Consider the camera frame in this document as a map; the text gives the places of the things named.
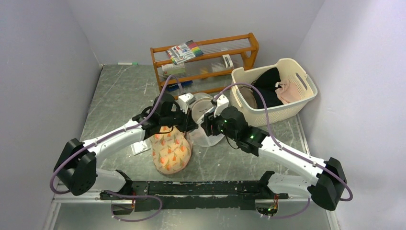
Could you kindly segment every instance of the orange patterned fabric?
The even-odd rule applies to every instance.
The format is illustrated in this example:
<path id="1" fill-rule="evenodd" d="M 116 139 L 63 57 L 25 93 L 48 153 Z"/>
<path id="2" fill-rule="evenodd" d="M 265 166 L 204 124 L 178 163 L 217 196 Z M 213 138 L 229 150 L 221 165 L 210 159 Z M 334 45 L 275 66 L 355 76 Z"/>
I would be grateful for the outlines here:
<path id="1" fill-rule="evenodd" d="M 167 126 L 161 127 L 161 133 L 169 132 Z M 184 169 L 192 155 L 191 144 L 176 127 L 166 134 L 150 137 L 152 158 L 157 170 L 162 174 L 173 174 Z"/>

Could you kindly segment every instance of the pink cloth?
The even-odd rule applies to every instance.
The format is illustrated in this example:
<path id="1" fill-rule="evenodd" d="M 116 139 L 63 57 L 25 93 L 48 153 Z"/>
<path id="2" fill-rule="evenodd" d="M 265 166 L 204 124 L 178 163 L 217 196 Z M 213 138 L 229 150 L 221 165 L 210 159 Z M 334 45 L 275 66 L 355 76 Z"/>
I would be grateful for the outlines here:
<path id="1" fill-rule="evenodd" d="M 289 104 L 301 99 L 297 86 L 294 82 L 289 82 L 288 79 L 284 79 L 279 83 L 279 85 L 282 88 L 276 89 L 275 93 L 283 104 Z"/>

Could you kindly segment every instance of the wooden rack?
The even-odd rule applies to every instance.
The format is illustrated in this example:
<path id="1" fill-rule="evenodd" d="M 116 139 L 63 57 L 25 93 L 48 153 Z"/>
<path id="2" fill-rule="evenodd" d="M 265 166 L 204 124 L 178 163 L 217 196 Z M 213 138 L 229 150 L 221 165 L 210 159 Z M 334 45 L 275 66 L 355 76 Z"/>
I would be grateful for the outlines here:
<path id="1" fill-rule="evenodd" d="M 196 44 L 203 51 L 203 55 L 185 62 L 186 73 L 176 74 L 180 82 L 230 74 L 233 69 L 239 67 L 244 67 L 245 70 L 252 69 L 259 50 L 258 41 L 253 33 L 200 41 L 196 42 Z M 163 76 L 162 66 L 172 64 L 165 51 L 173 46 L 151 48 L 152 63 L 159 90 L 162 90 L 168 77 Z M 231 56 L 234 64 L 232 69 L 225 69 L 223 55 L 226 54 Z M 176 83 L 175 79 L 169 81 L 169 84 L 174 83 Z M 224 87 L 198 92 L 213 93 L 222 89 Z"/>

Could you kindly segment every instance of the beige plastic basket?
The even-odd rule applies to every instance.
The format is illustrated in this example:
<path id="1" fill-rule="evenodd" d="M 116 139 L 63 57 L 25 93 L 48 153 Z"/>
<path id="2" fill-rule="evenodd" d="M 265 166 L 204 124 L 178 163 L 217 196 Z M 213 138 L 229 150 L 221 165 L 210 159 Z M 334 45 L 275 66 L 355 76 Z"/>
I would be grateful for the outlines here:
<path id="1" fill-rule="evenodd" d="M 268 108 L 271 123 L 282 121 L 296 115 L 306 103 L 311 101 L 317 95 L 317 88 L 309 75 L 307 75 L 306 71 L 291 58 L 283 58 L 275 65 L 250 69 L 247 71 L 242 67 L 237 68 L 231 73 L 233 83 L 242 82 L 251 84 L 261 76 L 261 74 L 273 67 L 278 68 L 281 80 L 288 79 L 290 82 L 294 82 L 297 85 L 301 100 Z M 265 109 L 254 109 L 250 107 L 241 95 L 237 86 L 231 87 L 230 102 L 232 106 L 236 107 L 244 114 L 249 125 L 254 127 L 266 125 Z"/>

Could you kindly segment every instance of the gray wall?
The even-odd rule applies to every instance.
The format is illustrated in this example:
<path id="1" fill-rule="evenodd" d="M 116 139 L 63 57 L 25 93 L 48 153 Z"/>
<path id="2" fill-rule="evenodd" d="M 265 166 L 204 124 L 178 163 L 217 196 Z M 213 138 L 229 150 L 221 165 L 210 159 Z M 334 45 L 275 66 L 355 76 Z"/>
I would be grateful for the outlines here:
<path id="1" fill-rule="evenodd" d="M 102 64 L 150 65 L 150 47 L 253 32 L 256 65 L 292 58 L 324 0 L 68 0 Z"/>
<path id="2" fill-rule="evenodd" d="M 48 182 L 79 137 L 99 65 L 64 0 L 0 2 L 0 229 L 41 229 Z"/>
<path id="3" fill-rule="evenodd" d="M 326 0 L 295 56 L 320 92 L 301 112 L 310 151 L 341 160 L 354 192 L 343 230 L 406 227 L 405 9 Z"/>

